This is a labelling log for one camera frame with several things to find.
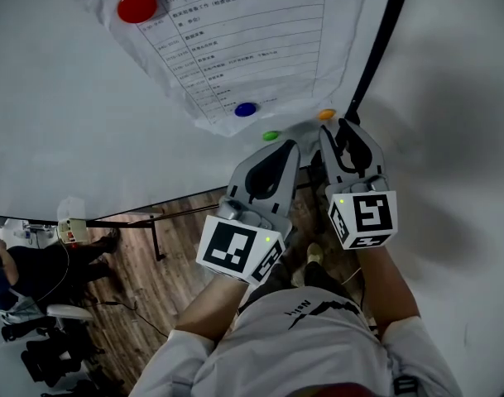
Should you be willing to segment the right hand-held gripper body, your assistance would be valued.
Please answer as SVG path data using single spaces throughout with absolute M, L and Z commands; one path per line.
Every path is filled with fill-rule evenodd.
M 397 233 L 396 192 L 375 175 L 325 189 L 328 215 L 344 250 L 384 246 Z

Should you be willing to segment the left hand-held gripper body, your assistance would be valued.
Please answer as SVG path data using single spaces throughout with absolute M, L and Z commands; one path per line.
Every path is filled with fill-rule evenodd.
M 250 285 L 263 284 L 286 250 L 289 218 L 222 197 L 205 219 L 196 262 Z

